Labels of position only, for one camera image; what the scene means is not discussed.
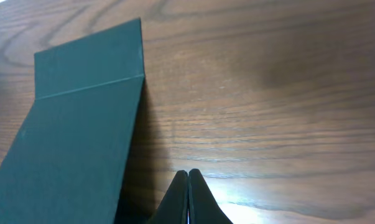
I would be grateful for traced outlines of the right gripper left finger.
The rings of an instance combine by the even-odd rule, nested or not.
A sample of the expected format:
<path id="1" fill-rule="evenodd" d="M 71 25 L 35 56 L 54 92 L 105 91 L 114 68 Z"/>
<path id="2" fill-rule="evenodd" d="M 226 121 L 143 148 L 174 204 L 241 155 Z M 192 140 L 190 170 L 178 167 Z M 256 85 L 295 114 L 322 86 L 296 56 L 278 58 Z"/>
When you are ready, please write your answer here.
<path id="1" fill-rule="evenodd" d="M 188 223 L 188 174 L 179 170 L 167 189 L 149 224 Z"/>

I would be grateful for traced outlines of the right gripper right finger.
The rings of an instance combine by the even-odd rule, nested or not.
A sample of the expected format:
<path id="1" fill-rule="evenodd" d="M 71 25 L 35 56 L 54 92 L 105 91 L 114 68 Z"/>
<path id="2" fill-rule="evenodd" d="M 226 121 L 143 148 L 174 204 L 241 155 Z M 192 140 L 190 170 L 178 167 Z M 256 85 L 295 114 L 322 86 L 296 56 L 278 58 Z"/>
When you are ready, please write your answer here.
<path id="1" fill-rule="evenodd" d="M 191 224 L 232 224 L 220 209 L 199 169 L 188 173 L 188 214 Z"/>

